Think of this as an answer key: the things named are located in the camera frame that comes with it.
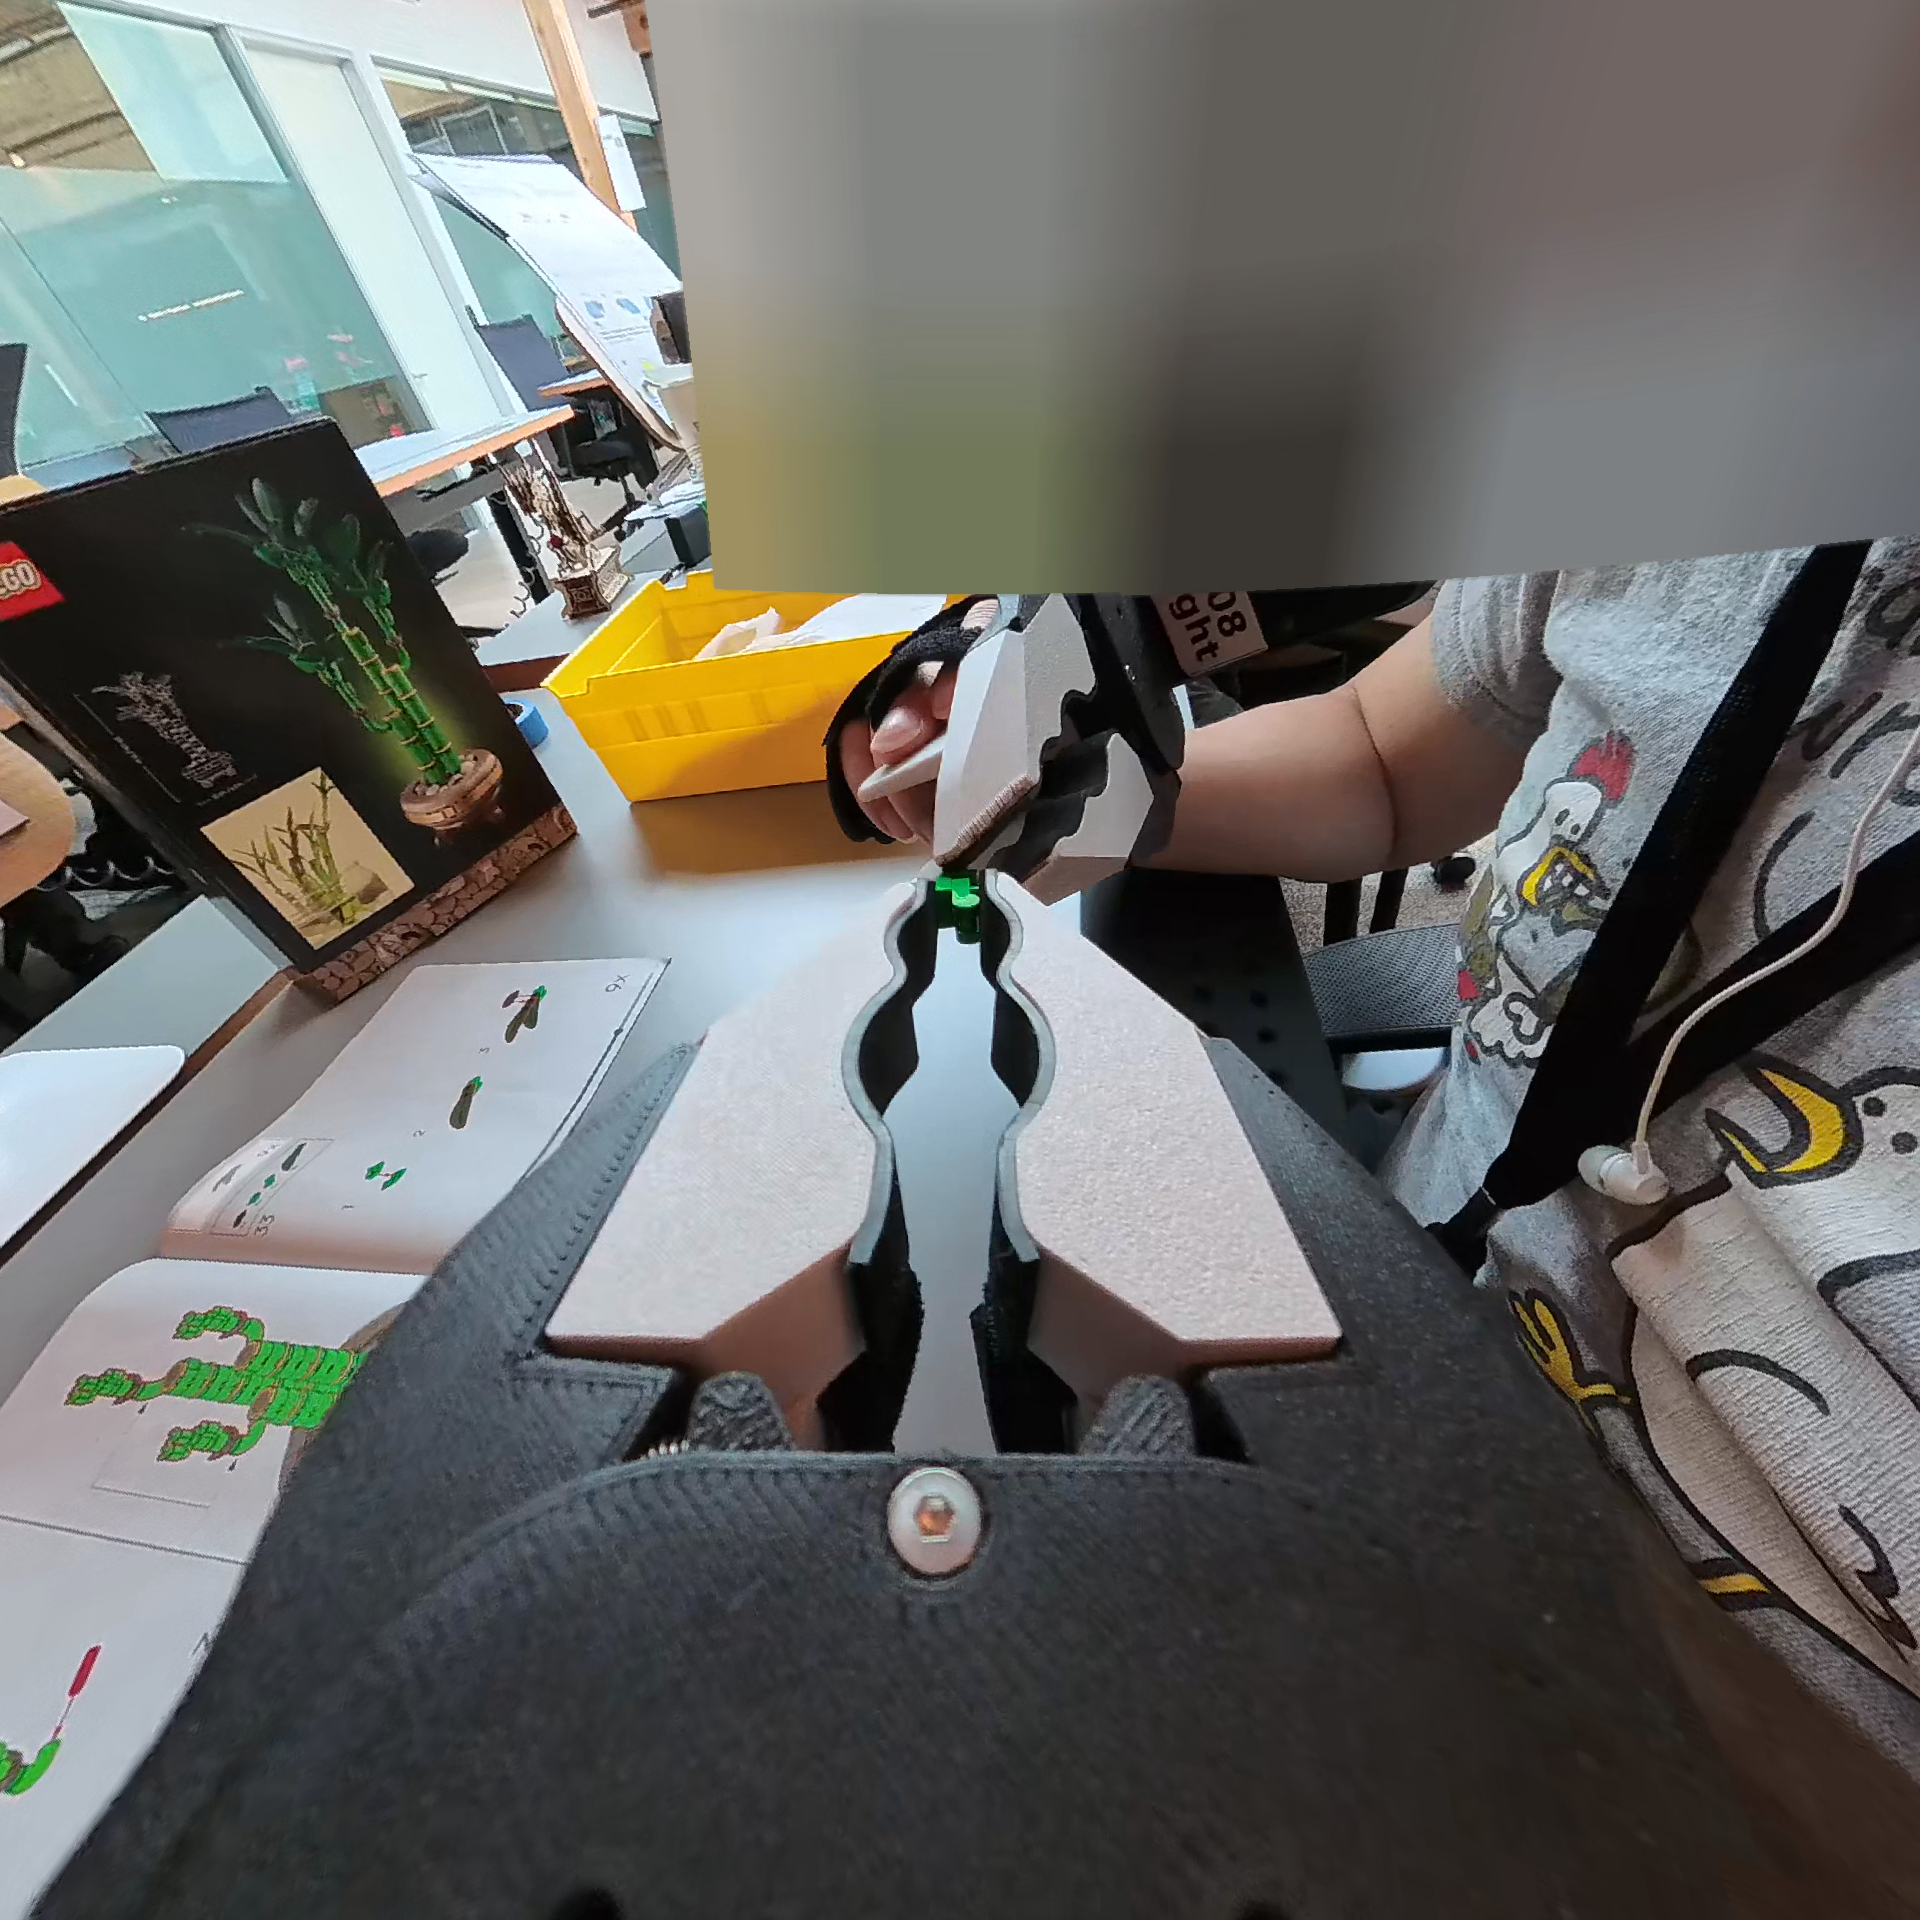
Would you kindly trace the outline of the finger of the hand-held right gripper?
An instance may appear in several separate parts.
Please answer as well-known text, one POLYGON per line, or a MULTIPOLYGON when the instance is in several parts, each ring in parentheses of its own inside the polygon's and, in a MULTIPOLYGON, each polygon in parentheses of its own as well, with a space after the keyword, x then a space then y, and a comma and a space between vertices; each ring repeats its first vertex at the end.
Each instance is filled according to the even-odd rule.
POLYGON ((1051 904, 1165 845, 1181 775, 1148 767, 1129 736, 1106 729, 1061 748, 1013 839, 982 856, 1051 904))
POLYGON ((929 843, 942 870, 986 870, 982 856, 1013 839, 1046 760, 1106 732, 1069 708, 1095 688, 1095 660, 1069 598, 1045 598, 1023 628, 1001 625, 967 651, 934 780, 929 843))

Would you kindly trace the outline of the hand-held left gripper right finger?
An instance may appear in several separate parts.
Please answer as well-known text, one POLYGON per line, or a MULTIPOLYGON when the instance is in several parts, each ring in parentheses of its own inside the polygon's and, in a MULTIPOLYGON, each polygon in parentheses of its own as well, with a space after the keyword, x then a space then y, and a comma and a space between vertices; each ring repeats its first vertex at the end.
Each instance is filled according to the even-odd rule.
POLYGON ((979 1381, 998 1448, 1071 1448, 1124 1377, 1341 1341, 1221 1080, 1226 1048, 1007 875, 979 880, 998 1139, 979 1381))

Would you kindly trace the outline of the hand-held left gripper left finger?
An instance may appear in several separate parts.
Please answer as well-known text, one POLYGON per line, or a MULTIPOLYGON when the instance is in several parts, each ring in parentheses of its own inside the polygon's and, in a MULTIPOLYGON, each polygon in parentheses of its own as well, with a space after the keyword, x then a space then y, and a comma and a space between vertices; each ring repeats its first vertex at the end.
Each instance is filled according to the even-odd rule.
POLYGON ((889 1448, 922 1341, 887 1111, 919 1063, 923 880, 719 1020, 551 1348, 756 1372, 804 1445, 889 1448))

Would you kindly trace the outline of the person's right forearm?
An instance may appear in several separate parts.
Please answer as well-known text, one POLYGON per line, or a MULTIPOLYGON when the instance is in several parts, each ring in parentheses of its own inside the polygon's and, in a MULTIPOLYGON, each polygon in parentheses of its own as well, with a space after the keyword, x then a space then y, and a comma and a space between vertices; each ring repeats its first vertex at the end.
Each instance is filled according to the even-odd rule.
POLYGON ((1425 620, 1348 683, 1194 732, 1146 865, 1317 883, 1412 867, 1493 829, 1521 763, 1444 696, 1425 620))

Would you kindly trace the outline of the black lego set box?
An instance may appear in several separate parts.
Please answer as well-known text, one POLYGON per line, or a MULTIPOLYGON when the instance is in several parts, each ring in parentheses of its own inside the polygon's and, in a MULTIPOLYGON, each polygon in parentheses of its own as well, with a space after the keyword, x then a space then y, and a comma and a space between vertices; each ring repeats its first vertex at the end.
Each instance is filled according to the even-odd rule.
POLYGON ((577 833, 330 422, 3 508, 3 688, 330 999, 577 833))

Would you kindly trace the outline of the person's right hand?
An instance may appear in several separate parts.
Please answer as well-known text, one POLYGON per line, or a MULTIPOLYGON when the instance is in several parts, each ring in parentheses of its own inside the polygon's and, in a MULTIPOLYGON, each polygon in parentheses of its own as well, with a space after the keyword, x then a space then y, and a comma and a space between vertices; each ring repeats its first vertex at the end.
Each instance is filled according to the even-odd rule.
POLYGON ((923 663, 877 727, 848 720, 842 735, 839 752, 855 801, 864 819, 894 843, 923 843, 931 833, 931 781, 899 788, 887 795, 871 795, 864 788, 879 769, 907 760, 923 749, 926 743, 945 735, 953 708, 953 677, 953 663, 923 663))

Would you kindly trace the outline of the clear plastic bag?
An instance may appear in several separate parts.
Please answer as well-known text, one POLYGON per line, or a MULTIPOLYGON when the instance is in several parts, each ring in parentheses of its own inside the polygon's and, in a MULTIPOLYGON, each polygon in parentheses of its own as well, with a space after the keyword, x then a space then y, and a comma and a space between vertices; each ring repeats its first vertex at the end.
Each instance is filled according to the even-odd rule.
POLYGON ((723 625, 694 660, 727 660, 735 655, 778 651, 790 645, 820 645, 842 637, 877 637, 905 633, 926 612, 923 594, 879 594, 863 593, 839 598, 828 608, 796 628, 783 625, 783 614, 766 612, 723 625))

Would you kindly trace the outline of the yellow plastic bin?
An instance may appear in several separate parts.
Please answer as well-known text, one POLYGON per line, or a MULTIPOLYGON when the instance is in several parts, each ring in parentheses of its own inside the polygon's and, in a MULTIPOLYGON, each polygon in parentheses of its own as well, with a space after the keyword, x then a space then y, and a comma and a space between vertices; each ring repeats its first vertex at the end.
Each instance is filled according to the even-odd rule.
POLYGON ((694 660, 735 620, 774 606, 796 628, 851 598, 722 590, 711 570, 694 570, 642 588, 545 688, 629 801, 820 780, 824 732, 851 683, 947 604, 922 594, 926 612, 905 633, 694 660))

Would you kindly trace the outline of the white instruction booklet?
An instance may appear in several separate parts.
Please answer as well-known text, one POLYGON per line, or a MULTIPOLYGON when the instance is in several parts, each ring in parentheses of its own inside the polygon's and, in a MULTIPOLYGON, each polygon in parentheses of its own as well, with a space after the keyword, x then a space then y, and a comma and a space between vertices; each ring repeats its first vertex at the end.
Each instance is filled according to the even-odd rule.
POLYGON ((3 1405, 3 1914, 147 1753, 300 1454, 580 1119, 666 967, 424 967, 3 1405))

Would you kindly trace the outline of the grey office chair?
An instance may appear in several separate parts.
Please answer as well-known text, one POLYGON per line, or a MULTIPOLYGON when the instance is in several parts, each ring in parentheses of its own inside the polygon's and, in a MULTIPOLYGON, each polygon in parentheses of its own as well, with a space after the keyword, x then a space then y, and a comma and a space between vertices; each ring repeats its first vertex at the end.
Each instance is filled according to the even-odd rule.
POLYGON ((1324 890, 1306 954, 1314 1011, 1342 1092, 1377 1111, 1409 1106, 1444 1068, 1457 1008, 1457 924, 1469 855, 1324 890))

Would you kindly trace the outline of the brown wooden tree model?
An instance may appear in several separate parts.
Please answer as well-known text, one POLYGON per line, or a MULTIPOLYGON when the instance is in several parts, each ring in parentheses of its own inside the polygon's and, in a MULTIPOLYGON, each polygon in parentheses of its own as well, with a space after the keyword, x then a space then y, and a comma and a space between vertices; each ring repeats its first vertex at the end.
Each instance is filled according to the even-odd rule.
POLYGON ((569 502, 561 480, 536 454, 513 454, 501 472, 521 517, 551 554, 547 573, 564 594, 567 617, 612 612, 629 582, 617 561, 617 541, 569 502))

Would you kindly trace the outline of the dark office chair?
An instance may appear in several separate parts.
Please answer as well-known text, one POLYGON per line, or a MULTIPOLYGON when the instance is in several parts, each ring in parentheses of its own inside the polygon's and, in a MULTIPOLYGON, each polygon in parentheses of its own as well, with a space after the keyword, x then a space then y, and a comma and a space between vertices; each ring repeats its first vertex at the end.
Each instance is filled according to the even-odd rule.
POLYGON ((245 442, 296 422, 292 409, 270 386, 254 386, 245 394, 206 406, 153 406, 149 418, 160 441, 177 454, 245 442))
POLYGON ((531 317, 517 315, 501 323, 476 323, 477 338, 488 346, 516 397, 539 410, 552 404, 545 386, 569 379, 567 361, 547 330, 531 317))

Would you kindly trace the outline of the grey cartoon print shirt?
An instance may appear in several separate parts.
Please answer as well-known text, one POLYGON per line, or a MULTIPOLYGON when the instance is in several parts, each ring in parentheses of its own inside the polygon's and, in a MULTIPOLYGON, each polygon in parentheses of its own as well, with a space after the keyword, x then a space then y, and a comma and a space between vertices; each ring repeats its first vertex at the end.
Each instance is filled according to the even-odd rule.
POLYGON ((1553 1040, 1611 907, 1808 549, 1483 577, 1440 590, 1444 696, 1524 745, 1457 942, 1453 1059, 1388 1162, 1457 1211, 1548 1064, 1557 1150, 1638 1139, 1652 1202, 1577 1171, 1488 1230, 1491 1282, 1548 1384, 1763 1653, 1687 1628, 1732 1757, 1862 1876, 1917 1898, 1917 541, 1875 541, 1827 656, 1738 776, 1726 855, 1619 1047, 1553 1040))

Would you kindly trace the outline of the wooden office desk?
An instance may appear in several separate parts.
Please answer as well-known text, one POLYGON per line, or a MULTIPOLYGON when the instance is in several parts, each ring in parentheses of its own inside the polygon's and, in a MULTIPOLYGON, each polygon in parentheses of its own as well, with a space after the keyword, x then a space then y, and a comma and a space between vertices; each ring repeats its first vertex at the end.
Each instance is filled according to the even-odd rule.
POLYGON ((424 489, 459 468, 476 468, 495 454, 525 452, 539 434, 564 428, 573 416, 572 404, 513 414, 485 428, 435 428, 416 434, 394 434, 356 448, 356 457, 382 496, 424 489))

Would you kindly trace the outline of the white printed poster board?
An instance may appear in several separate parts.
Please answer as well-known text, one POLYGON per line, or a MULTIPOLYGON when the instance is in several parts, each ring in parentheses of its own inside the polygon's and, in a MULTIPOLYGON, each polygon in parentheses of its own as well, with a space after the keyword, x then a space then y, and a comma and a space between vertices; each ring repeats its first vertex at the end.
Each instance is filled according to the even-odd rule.
POLYGON ((547 158, 413 155, 443 198, 495 227, 551 286, 559 319, 639 414, 694 461, 700 418, 678 275, 573 173, 547 158))

